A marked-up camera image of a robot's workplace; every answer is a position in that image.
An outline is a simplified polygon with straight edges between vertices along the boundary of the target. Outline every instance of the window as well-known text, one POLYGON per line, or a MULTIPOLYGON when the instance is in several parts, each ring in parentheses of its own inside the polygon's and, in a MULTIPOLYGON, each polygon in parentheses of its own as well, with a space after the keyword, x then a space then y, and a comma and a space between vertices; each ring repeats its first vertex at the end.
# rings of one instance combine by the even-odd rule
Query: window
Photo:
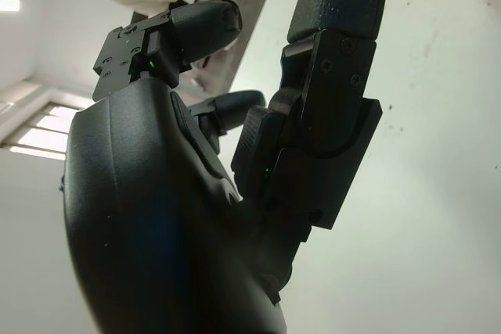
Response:
POLYGON ((50 103, 38 111, 2 144, 15 153, 65 160, 71 121, 77 113, 71 107, 50 103))

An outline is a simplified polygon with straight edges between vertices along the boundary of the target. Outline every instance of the robotic hand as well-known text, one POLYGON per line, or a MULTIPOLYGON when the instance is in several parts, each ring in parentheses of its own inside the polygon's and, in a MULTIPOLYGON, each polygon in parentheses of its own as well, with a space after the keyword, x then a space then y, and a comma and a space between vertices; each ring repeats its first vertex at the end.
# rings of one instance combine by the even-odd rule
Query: robotic hand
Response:
POLYGON ((268 108, 259 92, 186 108, 172 91, 238 35, 231 2, 110 32, 63 179, 74 268, 103 333, 286 332, 279 291, 297 248, 333 227, 382 114, 362 96, 383 7, 299 0, 268 108), (240 199, 217 154, 242 123, 240 199))

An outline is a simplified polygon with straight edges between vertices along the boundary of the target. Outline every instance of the white ceiling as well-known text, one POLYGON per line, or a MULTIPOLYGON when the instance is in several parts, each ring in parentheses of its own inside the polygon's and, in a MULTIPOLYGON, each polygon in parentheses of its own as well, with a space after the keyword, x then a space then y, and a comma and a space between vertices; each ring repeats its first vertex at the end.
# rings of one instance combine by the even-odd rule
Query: white ceiling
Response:
POLYGON ((92 67, 109 31, 132 11, 111 0, 21 0, 19 14, 0 15, 0 87, 33 75, 41 84, 89 95, 92 67))

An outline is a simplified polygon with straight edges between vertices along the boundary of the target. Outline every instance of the screw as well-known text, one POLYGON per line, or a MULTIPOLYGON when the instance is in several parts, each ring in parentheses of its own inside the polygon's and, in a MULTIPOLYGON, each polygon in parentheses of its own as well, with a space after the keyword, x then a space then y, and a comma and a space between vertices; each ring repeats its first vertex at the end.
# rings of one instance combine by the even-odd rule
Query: screw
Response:
POLYGON ((357 44, 350 38, 345 38, 341 42, 341 53, 345 56, 353 55, 357 51, 357 44))
POLYGON ((320 63, 320 70, 325 74, 329 73, 332 70, 332 62, 328 59, 324 59, 320 63))
POLYGON ((363 84, 362 76, 360 76, 359 74, 354 74, 353 76, 351 76, 350 82, 353 88, 359 88, 363 84))
POLYGON ((124 34, 130 34, 130 33, 133 33, 137 30, 137 25, 129 25, 128 27, 126 27, 124 29, 124 34))

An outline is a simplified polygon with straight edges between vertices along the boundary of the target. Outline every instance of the window frame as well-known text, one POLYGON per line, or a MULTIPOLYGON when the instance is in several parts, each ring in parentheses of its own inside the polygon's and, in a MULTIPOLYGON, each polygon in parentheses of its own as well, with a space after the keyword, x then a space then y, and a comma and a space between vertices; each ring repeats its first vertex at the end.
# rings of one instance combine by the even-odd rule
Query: window frame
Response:
MULTIPOLYGON (((19 153, 19 152, 13 152, 10 150, 12 147, 17 147, 17 148, 22 148, 22 149, 30 149, 30 150, 35 150, 43 153, 53 153, 56 155, 59 155, 60 158, 53 158, 53 159, 58 159, 58 160, 65 160, 66 159, 66 150, 64 152, 61 152, 59 150, 55 149, 46 149, 40 146, 35 146, 35 145, 25 145, 19 143, 19 141, 32 129, 38 129, 41 131, 48 131, 48 132, 54 132, 60 135, 69 135, 70 130, 68 129, 68 132, 63 132, 63 131, 57 131, 54 129, 46 128, 46 127, 40 127, 37 124, 41 119, 51 116, 50 112, 51 110, 55 109, 56 107, 63 107, 66 109, 70 110, 75 110, 75 111, 80 111, 81 109, 75 107, 75 106, 68 106, 67 104, 62 104, 58 103, 55 101, 49 101, 47 102, 44 106, 39 108, 36 112, 34 112, 26 121, 21 123, 14 131, 10 132, 7 137, 2 139, 2 142, 0 142, 0 149, 5 149, 7 151, 10 151, 11 153, 19 153)), ((51 158, 49 156, 39 156, 41 158, 51 158)))

